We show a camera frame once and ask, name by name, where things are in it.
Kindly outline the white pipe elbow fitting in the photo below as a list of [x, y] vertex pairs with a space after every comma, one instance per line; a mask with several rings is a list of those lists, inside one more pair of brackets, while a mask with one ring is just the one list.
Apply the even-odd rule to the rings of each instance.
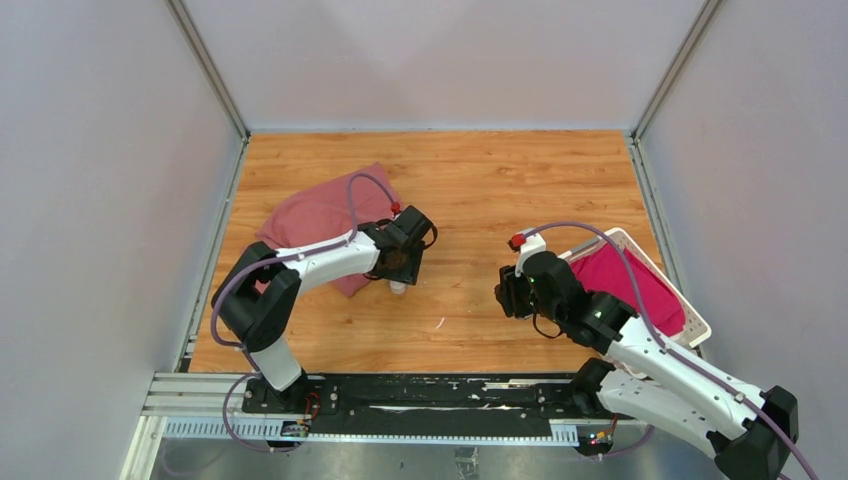
[[392, 293], [402, 295], [406, 292], [407, 285], [402, 282], [390, 281], [389, 287]]

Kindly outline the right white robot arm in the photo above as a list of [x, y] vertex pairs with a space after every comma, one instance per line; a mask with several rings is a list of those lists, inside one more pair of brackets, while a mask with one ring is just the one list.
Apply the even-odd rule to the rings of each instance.
[[504, 266], [494, 294], [508, 317], [540, 316], [599, 353], [578, 372], [571, 403], [642, 420], [702, 451], [729, 479], [779, 479], [796, 453], [798, 400], [738, 379], [676, 344], [615, 295], [585, 288], [543, 250]]

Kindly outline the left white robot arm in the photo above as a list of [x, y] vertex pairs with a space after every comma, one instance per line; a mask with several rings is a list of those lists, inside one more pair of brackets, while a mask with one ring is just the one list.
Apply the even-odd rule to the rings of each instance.
[[307, 375], [285, 331], [297, 300], [344, 277], [414, 285], [423, 254], [438, 239], [435, 224], [413, 206], [359, 223], [332, 239], [304, 247], [249, 245], [214, 293], [210, 328], [219, 322], [235, 335], [252, 369], [283, 413], [298, 411], [307, 396]]

